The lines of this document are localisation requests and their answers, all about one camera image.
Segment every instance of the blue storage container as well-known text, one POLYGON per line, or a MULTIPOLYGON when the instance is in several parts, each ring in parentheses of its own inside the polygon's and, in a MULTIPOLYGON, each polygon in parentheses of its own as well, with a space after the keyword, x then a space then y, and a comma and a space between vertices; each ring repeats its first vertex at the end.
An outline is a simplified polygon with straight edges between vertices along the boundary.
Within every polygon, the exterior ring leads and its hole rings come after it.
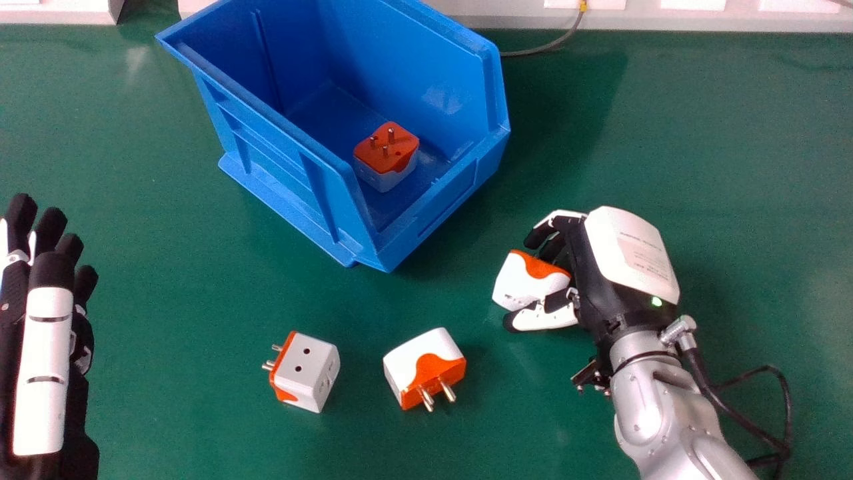
POLYGON ((415 0, 224 0, 157 39, 195 76, 219 166, 344 266, 393 270, 508 139, 495 45, 415 0), (352 151, 385 121, 421 149, 382 194, 352 151))

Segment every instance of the green table surface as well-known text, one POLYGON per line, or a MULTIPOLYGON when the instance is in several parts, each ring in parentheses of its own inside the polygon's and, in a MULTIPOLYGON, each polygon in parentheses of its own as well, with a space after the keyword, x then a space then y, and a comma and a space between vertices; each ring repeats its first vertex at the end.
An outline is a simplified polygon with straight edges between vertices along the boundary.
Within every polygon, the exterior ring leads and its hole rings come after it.
MULTIPOLYGON (((101 478, 636 477, 610 402, 569 382, 590 337, 507 333, 490 301, 530 226, 599 205, 662 232, 714 378, 787 374, 788 477, 850 478, 853 37, 580 32, 505 61, 500 169, 385 274, 344 269, 217 169, 189 71, 154 42, 174 6, 125 13, 0 26, 0 202, 62 207, 101 274, 101 478), (468 358, 459 400, 402 412, 382 356, 440 325, 468 358), (339 347, 323 414, 276 402, 260 368, 290 330, 339 347)), ((485 35, 519 48, 554 32, 485 35)), ((727 397, 780 433, 772 380, 727 397)))

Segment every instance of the metal pin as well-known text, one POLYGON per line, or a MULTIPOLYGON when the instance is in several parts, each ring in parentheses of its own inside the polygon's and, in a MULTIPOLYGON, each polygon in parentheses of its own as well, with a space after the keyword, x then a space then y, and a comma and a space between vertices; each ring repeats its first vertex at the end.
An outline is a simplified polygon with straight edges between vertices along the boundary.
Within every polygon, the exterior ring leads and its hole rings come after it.
POLYGON ((435 406, 435 400, 433 400, 432 397, 424 389, 421 389, 421 396, 424 399, 424 407, 426 407, 426 410, 428 412, 432 413, 432 410, 434 410, 433 406, 435 406))
POLYGON ((446 384, 444 380, 438 380, 441 383, 441 388, 444 390, 444 396, 447 397, 447 401, 453 403, 456 401, 456 394, 453 393, 453 389, 450 385, 446 384))

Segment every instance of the gray cable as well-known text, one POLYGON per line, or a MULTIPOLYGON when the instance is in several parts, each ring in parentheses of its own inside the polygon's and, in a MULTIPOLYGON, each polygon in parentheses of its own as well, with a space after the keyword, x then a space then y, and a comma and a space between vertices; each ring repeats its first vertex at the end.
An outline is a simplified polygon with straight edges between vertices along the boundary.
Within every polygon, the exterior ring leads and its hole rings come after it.
POLYGON ((853 2, 849 2, 848 0, 829 0, 832 3, 837 3, 842 7, 847 7, 848 9, 853 9, 853 2))
POLYGON ((575 23, 572 25, 571 28, 569 28, 569 31, 566 33, 563 33, 562 36, 560 36, 559 38, 557 38, 553 42, 548 42, 545 45, 539 45, 538 47, 535 47, 532 49, 516 50, 516 51, 503 51, 503 52, 501 52, 501 56, 502 57, 510 57, 510 56, 535 55, 537 53, 542 53, 544 51, 548 51, 548 50, 551 50, 553 48, 559 47, 566 40, 568 40, 569 37, 571 37, 572 35, 575 34, 575 32, 577 32, 577 26, 580 25, 580 23, 581 23, 581 19, 583 18, 583 12, 584 12, 584 9, 580 9, 577 12, 577 18, 575 18, 575 23))

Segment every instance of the robotic hand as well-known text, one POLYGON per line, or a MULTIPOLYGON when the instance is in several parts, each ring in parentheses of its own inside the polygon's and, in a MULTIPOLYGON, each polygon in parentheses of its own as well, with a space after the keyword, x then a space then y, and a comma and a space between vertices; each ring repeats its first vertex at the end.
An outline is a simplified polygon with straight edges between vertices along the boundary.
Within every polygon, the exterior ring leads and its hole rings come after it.
POLYGON ((86 302, 91 266, 67 219, 12 199, 0 219, 0 480, 93 480, 99 452, 85 433, 95 338, 86 302))
POLYGON ((693 337, 696 323, 676 317, 681 292, 654 226, 618 208, 557 210, 533 227, 525 246, 536 254, 512 250, 492 294, 510 310, 504 326, 517 332, 580 324, 592 333, 597 355, 572 382, 580 392, 589 384, 612 398, 618 444, 644 480, 752 480, 750 466, 764 465, 776 465, 779 477, 790 455, 786 380, 763 366, 720 385, 708 381, 693 337), (786 401, 781 440, 718 394, 759 372, 780 379, 786 401), (715 407, 775 453, 745 462, 723 438, 715 407))

